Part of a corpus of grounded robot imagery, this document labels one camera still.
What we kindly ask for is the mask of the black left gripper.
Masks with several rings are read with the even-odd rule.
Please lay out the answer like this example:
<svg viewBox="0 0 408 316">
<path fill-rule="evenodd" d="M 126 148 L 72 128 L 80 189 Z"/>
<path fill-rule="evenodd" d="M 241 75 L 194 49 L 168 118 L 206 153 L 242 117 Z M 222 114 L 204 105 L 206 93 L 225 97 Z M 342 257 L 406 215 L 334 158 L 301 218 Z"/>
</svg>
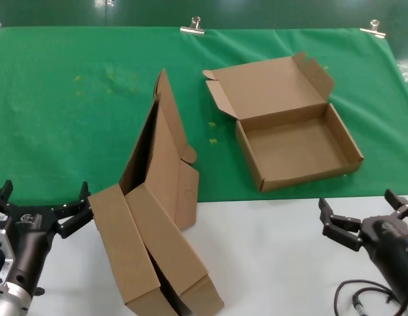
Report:
<svg viewBox="0 0 408 316">
<path fill-rule="evenodd" d="M 15 260 L 8 281 L 23 290 L 37 290 L 56 233 L 68 238 L 93 219 L 91 194 L 84 181 L 78 201 L 52 207 L 9 204 L 12 192 L 12 180 L 6 180 L 0 188 L 0 213 L 9 215 L 16 229 Z"/>
</svg>

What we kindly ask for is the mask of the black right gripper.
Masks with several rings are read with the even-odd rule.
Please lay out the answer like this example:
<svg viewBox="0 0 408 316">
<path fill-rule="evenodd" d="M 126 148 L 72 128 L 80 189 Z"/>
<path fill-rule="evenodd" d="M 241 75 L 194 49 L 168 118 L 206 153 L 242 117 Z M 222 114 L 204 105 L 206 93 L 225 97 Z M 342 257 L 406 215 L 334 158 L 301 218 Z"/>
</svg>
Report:
<svg viewBox="0 0 408 316">
<path fill-rule="evenodd" d="M 408 217 L 408 200 L 390 189 L 384 198 L 394 210 L 392 216 L 369 217 L 362 225 L 360 219 L 334 214 L 327 201 L 320 198 L 322 234 L 353 251 L 359 251 L 363 244 L 370 260 L 404 303 L 408 301 L 408 226 L 403 219 Z"/>
</svg>

